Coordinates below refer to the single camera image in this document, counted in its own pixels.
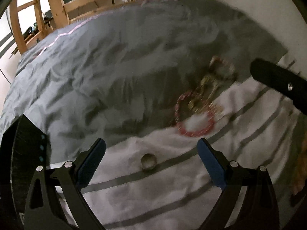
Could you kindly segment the person's right hand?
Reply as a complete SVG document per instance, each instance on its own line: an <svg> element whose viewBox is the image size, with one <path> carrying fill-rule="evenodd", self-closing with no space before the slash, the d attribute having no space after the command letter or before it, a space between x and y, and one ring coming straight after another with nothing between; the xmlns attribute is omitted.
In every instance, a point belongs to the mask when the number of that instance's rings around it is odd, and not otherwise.
<svg viewBox="0 0 307 230"><path fill-rule="evenodd" d="M292 194L297 195L303 190L306 181L306 150L302 150L297 159Z"/></svg>

